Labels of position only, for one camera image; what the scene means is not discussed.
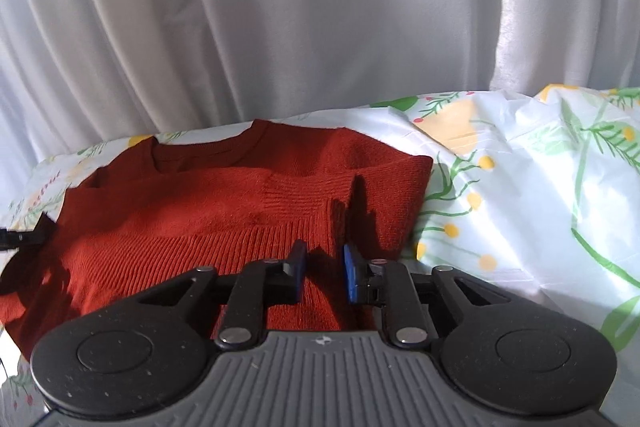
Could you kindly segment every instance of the red sweater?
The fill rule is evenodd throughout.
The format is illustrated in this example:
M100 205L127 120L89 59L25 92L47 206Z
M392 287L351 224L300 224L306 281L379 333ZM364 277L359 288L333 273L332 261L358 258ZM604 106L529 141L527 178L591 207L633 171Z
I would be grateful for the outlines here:
M303 301L272 307L281 330L370 327L349 306L341 249L396 259L432 160L357 132L256 120L220 142L140 142L66 191L39 251L0 278L0 321L26 357L44 333L196 266L235 273L256 259L310 250Z

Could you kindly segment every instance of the white curtain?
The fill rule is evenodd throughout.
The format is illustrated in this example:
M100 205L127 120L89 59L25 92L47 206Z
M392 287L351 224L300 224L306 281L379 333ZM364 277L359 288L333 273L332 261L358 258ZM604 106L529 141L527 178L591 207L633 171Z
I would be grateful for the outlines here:
M132 134L550 82L640 84L640 0L0 0L0 200Z

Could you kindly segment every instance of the knit fabric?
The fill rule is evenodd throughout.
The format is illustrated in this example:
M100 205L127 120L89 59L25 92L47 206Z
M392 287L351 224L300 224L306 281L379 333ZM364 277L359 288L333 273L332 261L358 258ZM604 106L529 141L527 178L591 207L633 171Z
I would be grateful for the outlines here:
M348 304L342 246L396 259L432 160L347 129L257 120L220 142L126 150L66 191L55 232L18 252L0 278L0 321L30 357L63 321L197 266L222 275L309 248L302 302L269 309L267 327L372 327Z

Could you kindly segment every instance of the yellow dot print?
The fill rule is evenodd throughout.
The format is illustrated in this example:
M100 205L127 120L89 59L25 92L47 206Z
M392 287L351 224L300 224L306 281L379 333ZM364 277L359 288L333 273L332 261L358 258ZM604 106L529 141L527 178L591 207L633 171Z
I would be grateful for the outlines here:
M458 237L460 235L460 230L453 223L447 223L444 226L444 233L446 233L449 237Z
M480 208L480 204L482 203L482 198L477 192L472 192L466 197L466 201L472 209L478 210L478 208Z
M624 136L625 140L628 142L631 142L636 139L636 133L631 127L625 127L625 130L622 132L622 136Z
M493 270L495 270L495 267L498 266L498 261L493 255L485 253L484 255L480 256L478 264L480 265L480 268L482 270L492 272Z
M495 162L491 156L482 156L482 158L478 160L478 166L485 171L489 171L495 167Z
M138 136L132 136L131 138L129 138L129 143L127 144L127 147L133 147L134 145L137 145L140 142L142 142L142 140L146 140L150 136L151 136L150 134L140 134Z
M424 257L424 254L427 253L427 245L424 243L418 243L415 247L415 258L420 261Z

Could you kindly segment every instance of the sweater neckline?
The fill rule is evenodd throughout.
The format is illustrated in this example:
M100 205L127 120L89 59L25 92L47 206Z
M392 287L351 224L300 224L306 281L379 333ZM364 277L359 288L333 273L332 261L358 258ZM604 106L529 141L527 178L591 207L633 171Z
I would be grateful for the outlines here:
M213 156L209 158L211 167L230 167L258 144L270 124L268 120L254 120L237 136L206 143L164 144L152 136L149 154L145 155L146 169L165 174L167 171L162 167L170 162L203 156Z

